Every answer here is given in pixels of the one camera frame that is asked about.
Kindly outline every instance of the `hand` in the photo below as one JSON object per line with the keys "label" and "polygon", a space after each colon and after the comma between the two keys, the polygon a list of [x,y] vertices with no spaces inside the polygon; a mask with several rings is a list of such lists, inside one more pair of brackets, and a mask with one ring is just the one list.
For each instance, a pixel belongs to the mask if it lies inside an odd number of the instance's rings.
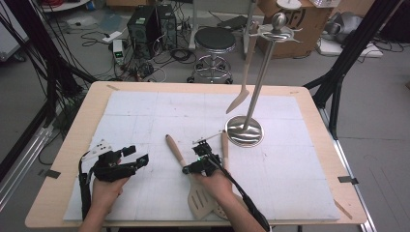
{"label": "hand", "polygon": [[219,203],[221,200],[235,197],[232,191],[232,183],[226,178],[222,171],[216,170],[210,177],[205,177],[200,174],[192,175]]}
{"label": "hand", "polygon": [[115,200],[123,192],[123,185],[129,178],[123,178],[112,183],[94,179],[91,207],[108,214]]}

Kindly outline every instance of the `forearm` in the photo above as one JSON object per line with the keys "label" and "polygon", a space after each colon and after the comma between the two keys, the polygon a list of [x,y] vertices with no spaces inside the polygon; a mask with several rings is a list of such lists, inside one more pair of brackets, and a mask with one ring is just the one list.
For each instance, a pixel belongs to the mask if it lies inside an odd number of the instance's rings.
{"label": "forearm", "polygon": [[265,232],[262,226],[248,212],[247,209],[232,194],[229,197],[217,199],[222,206],[235,232]]}
{"label": "forearm", "polygon": [[100,232],[106,215],[106,212],[91,207],[78,232]]}

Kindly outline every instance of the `wooden handle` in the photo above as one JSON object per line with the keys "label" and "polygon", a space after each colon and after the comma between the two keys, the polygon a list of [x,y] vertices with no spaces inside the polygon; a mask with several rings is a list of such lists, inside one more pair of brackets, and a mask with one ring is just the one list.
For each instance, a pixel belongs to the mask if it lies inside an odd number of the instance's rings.
{"label": "wooden handle", "polygon": [[222,156],[223,156],[223,167],[229,169],[229,149],[228,149],[228,134],[226,130],[223,130],[220,141],[222,142]]}
{"label": "wooden handle", "polygon": [[[259,23],[256,21],[253,24],[253,28],[250,31],[251,35],[254,35],[257,33],[257,27],[258,27]],[[245,64],[249,65],[250,60],[252,59],[252,55],[253,55],[253,51],[255,49],[255,45],[256,45],[256,39],[257,36],[253,36],[253,37],[249,37],[249,45],[248,45],[248,52],[247,52],[247,58],[245,59]]]}
{"label": "wooden handle", "polygon": [[175,158],[179,161],[182,167],[186,166],[187,164],[184,161],[184,158],[181,155],[180,150],[178,149],[177,144],[175,143],[174,139],[171,137],[171,135],[167,134],[165,136],[166,143],[168,144],[168,147],[171,149],[172,153],[174,154]]}

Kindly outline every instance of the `round stool seat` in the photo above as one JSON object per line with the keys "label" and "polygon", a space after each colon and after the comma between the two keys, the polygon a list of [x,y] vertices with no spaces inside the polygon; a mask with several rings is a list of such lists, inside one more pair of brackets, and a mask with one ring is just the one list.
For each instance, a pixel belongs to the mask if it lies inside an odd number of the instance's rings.
{"label": "round stool seat", "polygon": [[207,27],[195,33],[195,44],[214,53],[226,53],[235,47],[235,37],[228,30]]}

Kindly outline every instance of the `round metal base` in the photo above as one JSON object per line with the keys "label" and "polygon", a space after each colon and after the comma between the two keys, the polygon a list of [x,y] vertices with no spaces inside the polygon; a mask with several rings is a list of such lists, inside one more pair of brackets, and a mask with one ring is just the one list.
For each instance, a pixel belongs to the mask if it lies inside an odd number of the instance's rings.
{"label": "round metal base", "polygon": [[240,147],[254,147],[258,145],[264,136],[262,126],[250,118],[249,125],[244,130],[246,116],[235,116],[226,122],[225,130],[229,140]]}

